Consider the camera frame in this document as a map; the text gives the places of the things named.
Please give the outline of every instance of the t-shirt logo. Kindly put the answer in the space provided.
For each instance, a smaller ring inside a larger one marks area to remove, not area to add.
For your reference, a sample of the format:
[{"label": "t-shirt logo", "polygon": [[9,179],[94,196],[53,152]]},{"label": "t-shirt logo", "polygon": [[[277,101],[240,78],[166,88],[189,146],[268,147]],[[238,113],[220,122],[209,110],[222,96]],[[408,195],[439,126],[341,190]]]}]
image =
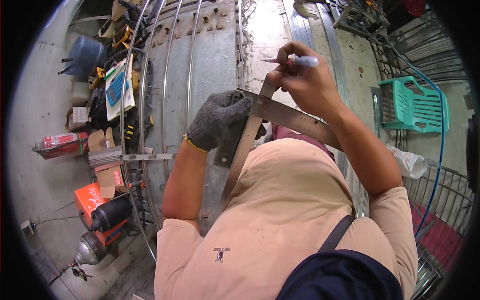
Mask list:
[{"label": "t-shirt logo", "polygon": [[230,247],[213,248],[213,251],[217,252],[215,261],[222,263],[223,262],[223,252],[230,251]]},{"label": "t-shirt logo", "polygon": [[219,251],[217,254],[216,254],[216,259],[215,259],[216,262],[220,261],[221,263],[223,262],[223,251]]}]

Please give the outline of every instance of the yellow glove cuff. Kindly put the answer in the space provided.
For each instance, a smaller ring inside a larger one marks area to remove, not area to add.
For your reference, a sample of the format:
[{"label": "yellow glove cuff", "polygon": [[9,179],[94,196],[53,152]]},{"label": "yellow glove cuff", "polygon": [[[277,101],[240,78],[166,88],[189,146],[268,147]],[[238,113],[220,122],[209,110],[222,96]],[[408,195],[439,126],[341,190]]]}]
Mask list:
[{"label": "yellow glove cuff", "polygon": [[185,134],[185,141],[187,141],[190,145],[192,145],[193,148],[197,149],[197,150],[200,150],[202,152],[205,152],[205,153],[208,153],[208,151],[205,151],[203,149],[200,149],[199,147],[195,146],[188,138],[187,138],[187,134]]}]

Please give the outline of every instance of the red cloth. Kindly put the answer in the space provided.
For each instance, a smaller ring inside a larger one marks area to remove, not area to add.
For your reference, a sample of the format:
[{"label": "red cloth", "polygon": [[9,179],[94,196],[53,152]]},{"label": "red cloth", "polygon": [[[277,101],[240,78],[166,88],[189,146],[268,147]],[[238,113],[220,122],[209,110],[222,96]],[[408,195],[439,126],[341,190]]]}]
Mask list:
[{"label": "red cloth", "polygon": [[425,0],[405,0],[405,7],[412,16],[420,18],[425,9]]},{"label": "red cloth", "polygon": [[[419,215],[418,212],[412,208],[413,226],[414,228],[418,228],[422,216],[425,213],[425,208],[421,207],[419,204],[415,204],[415,206],[421,213],[421,215]],[[425,234],[421,244],[438,262],[440,262],[445,271],[449,271],[461,249],[463,237],[460,236],[450,225],[429,212],[425,219],[425,223],[429,224],[432,221],[434,222],[433,226]]]}]

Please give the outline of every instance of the red fire extinguisher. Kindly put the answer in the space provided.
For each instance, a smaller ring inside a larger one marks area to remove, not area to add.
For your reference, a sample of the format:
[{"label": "red fire extinguisher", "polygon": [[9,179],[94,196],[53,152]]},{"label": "red fire extinguisher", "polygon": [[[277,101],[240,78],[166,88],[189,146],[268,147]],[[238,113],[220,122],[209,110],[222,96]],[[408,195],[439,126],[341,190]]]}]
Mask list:
[{"label": "red fire extinguisher", "polygon": [[87,132],[71,132],[46,136],[40,143],[32,147],[32,151],[40,154],[44,159],[59,156],[80,156],[88,151]]}]

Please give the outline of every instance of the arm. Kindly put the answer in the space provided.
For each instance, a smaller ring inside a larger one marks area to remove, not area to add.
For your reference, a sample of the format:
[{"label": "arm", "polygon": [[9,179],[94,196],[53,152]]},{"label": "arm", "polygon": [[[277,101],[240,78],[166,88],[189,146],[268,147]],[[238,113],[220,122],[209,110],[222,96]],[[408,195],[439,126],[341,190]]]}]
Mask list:
[{"label": "arm", "polygon": [[376,197],[403,186],[400,169],[385,145],[343,104],[328,65],[315,51],[300,42],[283,46],[277,56],[285,62],[289,54],[317,56],[317,68],[289,67],[281,64],[268,78],[303,110],[324,119],[332,126],[355,173],[367,192]]},{"label": "arm", "polygon": [[181,219],[200,232],[196,219],[202,205],[207,154],[195,149],[186,140],[181,143],[172,174],[163,192],[164,220]]},{"label": "arm", "polygon": [[185,134],[163,193],[163,220],[184,220],[200,233],[197,216],[202,205],[208,152],[217,148],[228,126],[247,116],[252,99],[230,105],[234,91],[212,94]]}]

